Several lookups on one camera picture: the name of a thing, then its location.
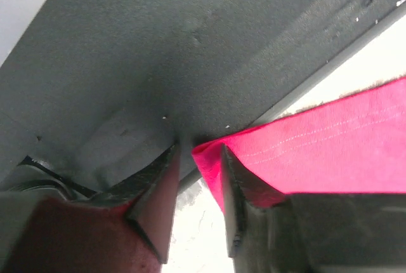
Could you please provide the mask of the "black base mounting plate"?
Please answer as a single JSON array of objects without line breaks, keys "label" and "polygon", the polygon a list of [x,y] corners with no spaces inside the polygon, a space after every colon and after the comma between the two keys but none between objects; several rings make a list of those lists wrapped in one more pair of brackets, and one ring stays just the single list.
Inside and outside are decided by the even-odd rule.
[{"label": "black base mounting plate", "polygon": [[273,119],[405,0],[1,0],[1,177],[25,157],[92,189]]}]

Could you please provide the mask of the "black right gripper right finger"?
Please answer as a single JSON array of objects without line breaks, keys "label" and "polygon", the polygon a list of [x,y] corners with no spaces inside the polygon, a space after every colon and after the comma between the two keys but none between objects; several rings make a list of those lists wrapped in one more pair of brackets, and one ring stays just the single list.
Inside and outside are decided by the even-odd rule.
[{"label": "black right gripper right finger", "polygon": [[235,272],[404,272],[404,194],[284,194],[221,150]]}]

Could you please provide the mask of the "red t shirt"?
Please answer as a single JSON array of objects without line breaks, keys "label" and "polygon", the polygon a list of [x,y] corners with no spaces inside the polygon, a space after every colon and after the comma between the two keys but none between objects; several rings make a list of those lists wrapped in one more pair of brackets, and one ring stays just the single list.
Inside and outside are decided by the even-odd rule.
[{"label": "red t shirt", "polygon": [[405,192],[405,79],[197,146],[193,159],[223,204],[221,150],[288,193]]}]

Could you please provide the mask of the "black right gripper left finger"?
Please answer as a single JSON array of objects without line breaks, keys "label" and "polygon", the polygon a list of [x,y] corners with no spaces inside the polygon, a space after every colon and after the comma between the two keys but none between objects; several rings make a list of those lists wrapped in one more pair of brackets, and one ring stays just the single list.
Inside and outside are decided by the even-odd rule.
[{"label": "black right gripper left finger", "polygon": [[167,262],[180,148],[95,192],[26,157],[1,186],[2,272],[160,272]]}]

